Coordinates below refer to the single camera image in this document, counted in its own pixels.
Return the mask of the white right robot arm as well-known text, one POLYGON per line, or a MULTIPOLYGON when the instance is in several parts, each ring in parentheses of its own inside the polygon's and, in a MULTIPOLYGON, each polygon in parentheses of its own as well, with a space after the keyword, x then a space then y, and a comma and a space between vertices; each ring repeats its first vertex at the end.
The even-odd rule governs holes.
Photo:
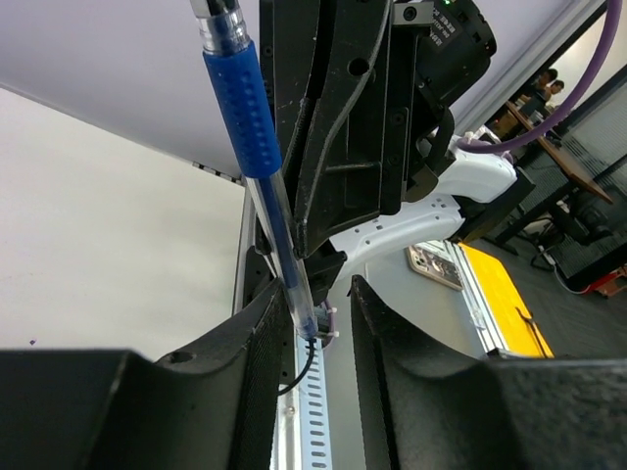
POLYGON ((458 352, 387 306, 360 265, 501 222, 532 180, 455 135, 488 69, 473 1, 264 1, 262 68, 286 155, 295 253, 322 303, 349 297, 357 455, 369 469, 622 469, 624 359, 458 352))

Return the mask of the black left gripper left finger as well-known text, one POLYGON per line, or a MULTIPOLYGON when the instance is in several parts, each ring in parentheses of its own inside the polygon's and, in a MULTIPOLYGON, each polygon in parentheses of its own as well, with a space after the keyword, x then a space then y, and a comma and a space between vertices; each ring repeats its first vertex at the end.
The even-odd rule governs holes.
POLYGON ((287 305, 243 310, 150 361, 132 351, 4 351, 5 469, 266 469, 287 305))

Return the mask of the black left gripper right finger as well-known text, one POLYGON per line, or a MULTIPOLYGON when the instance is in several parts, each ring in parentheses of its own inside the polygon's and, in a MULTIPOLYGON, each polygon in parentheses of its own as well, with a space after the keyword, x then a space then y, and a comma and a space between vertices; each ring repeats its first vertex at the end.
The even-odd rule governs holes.
POLYGON ((368 468, 625 467, 624 359, 477 359, 350 292, 368 468))

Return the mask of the blue ballpoint pen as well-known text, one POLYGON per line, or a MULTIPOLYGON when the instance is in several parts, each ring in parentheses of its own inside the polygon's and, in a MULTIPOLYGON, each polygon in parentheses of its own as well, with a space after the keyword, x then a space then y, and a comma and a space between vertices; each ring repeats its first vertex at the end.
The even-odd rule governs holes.
POLYGON ((203 59, 230 142, 284 285, 296 332, 318 332, 304 262, 295 255, 282 157, 265 93, 255 43, 237 1, 193 1, 203 59))

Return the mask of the smartphone on table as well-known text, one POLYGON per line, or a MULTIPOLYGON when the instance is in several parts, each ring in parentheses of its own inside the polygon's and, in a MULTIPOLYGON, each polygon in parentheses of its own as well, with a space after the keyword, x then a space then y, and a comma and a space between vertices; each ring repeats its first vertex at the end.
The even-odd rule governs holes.
POLYGON ((418 246, 406 249, 410 268, 417 274, 456 291, 462 291, 463 285, 456 265, 418 246))

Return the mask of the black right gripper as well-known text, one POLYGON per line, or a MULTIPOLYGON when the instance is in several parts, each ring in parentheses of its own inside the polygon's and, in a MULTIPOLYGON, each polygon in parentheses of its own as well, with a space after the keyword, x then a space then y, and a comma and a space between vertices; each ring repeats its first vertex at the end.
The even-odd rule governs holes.
POLYGON ((426 26, 388 1, 262 1, 261 66, 295 196, 296 251, 435 190, 453 163, 451 105, 488 69, 494 33, 472 1, 426 26))

